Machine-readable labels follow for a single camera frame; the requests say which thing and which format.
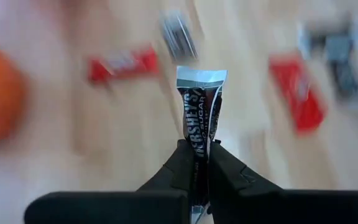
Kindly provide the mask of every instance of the gray object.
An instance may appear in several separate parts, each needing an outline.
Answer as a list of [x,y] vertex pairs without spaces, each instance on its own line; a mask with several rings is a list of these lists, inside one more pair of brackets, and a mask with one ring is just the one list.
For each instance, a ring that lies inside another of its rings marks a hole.
[[298,27],[298,48],[305,59],[323,49],[340,99],[358,98],[358,80],[351,53],[358,49],[358,21],[346,20],[337,26]]
[[179,12],[174,12],[163,18],[162,32],[174,61],[197,59],[193,39]]

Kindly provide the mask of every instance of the red candy bar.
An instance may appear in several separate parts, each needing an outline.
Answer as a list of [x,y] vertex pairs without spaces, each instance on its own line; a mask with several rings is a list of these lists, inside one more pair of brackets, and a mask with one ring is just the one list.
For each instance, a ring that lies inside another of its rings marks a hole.
[[270,58],[269,69],[287,100],[297,132],[316,129],[323,122],[324,111],[310,88],[301,58],[274,56]]
[[155,77],[158,74],[158,58],[154,49],[119,54],[106,59],[90,60],[89,80],[104,83],[114,79]]

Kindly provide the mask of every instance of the hardwood floor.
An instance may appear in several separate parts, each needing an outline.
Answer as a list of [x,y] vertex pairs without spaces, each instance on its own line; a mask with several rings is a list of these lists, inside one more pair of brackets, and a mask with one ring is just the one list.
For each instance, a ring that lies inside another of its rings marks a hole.
[[[135,190],[175,150],[182,105],[158,29],[171,9],[191,18],[191,66],[229,70],[216,134],[228,151],[285,188],[358,189],[358,113],[336,103],[322,59],[307,64],[328,113],[308,136],[267,71],[269,54],[296,48],[298,21],[358,14],[358,1],[0,0],[0,48],[31,84],[23,125],[0,143],[0,223],[51,191]],[[160,80],[87,83],[87,56],[149,42]]]

